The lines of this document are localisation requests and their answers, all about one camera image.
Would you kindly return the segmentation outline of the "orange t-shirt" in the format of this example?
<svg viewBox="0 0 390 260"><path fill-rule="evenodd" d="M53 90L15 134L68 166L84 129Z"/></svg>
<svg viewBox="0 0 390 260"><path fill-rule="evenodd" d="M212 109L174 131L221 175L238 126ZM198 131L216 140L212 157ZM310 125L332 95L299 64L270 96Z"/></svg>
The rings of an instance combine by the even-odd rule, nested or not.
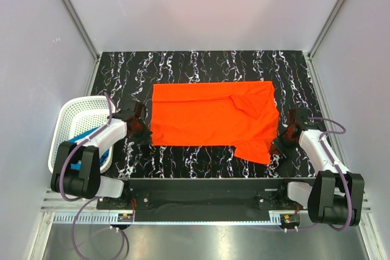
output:
<svg viewBox="0 0 390 260"><path fill-rule="evenodd" d="M155 146L233 146L234 156L271 162L279 112L271 81L162 83L152 92Z"/></svg>

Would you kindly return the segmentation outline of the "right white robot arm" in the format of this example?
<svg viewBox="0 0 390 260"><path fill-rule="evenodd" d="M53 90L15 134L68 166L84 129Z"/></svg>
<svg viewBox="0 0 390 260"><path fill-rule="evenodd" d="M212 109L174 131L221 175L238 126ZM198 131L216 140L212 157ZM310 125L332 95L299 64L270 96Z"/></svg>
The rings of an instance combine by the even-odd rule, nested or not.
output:
<svg viewBox="0 0 390 260"><path fill-rule="evenodd" d="M280 207L290 209L299 204L313 223L344 231L360 222L364 179L337 157L327 141L330 133L318 123L296 121L271 142L270 152L283 157L300 147L316 172L313 184L290 181L276 196Z"/></svg>

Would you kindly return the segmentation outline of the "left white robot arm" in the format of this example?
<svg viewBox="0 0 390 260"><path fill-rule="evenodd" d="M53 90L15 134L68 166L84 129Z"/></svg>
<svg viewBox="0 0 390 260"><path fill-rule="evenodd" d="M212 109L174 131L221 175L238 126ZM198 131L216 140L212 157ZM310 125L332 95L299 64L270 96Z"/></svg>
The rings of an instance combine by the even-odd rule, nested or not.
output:
<svg viewBox="0 0 390 260"><path fill-rule="evenodd" d="M151 135L146 124L132 116L126 121L110 119L84 139L62 142L55 157L51 189L69 202L101 195L101 156L127 136L143 145L151 143Z"/></svg>

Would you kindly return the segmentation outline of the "white plastic laundry basket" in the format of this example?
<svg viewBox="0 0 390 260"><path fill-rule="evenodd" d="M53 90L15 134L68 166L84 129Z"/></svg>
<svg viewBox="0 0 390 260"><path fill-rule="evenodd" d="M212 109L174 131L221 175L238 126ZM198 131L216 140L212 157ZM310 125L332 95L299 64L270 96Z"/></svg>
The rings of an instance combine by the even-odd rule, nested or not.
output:
<svg viewBox="0 0 390 260"><path fill-rule="evenodd" d="M114 101L105 96L87 96L70 100L62 106L48 158L48 168L52 172L59 145L64 141L82 139L108 119L109 112L116 111Z"/></svg>

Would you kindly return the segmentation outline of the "blue t-shirt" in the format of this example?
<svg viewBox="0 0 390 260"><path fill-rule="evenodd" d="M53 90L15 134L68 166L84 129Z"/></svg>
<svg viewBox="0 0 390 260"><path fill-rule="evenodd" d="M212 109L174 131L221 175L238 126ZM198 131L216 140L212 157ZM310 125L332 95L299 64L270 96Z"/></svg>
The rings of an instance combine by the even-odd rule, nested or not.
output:
<svg viewBox="0 0 390 260"><path fill-rule="evenodd" d="M74 144L76 142L82 142L85 139L87 139L95 130L96 130L96 128L92 128L88 131L85 131L85 132L69 139L68 142L70 142L72 144ZM82 162L83 162L82 158L83 158L84 153L90 152L92 155L97 154L97 153L99 154L100 173L103 174L104 172L108 171L108 169L112 163L112 152L113 152L112 147L107 149L104 153L102 153L100 150L97 150L98 148L96 146L92 146L92 149L86 151L87 147L90 147L90 145L89 144L82 145L82 147L78 151L79 160L78 161L72 160L69 163L70 169L80 170L82 167Z"/></svg>

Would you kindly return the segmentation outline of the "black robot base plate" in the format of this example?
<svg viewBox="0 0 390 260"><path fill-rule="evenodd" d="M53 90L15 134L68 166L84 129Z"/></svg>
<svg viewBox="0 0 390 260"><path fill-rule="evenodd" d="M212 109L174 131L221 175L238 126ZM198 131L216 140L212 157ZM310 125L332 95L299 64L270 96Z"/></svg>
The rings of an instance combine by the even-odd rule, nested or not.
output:
<svg viewBox="0 0 390 260"><path fill-rule="evenodd" d="M125 182L120 199L102 199L97 208L121 213L200 214L228 219L303 211L302 206L283 195L290 181L289 178L131 178Z"/></svg>

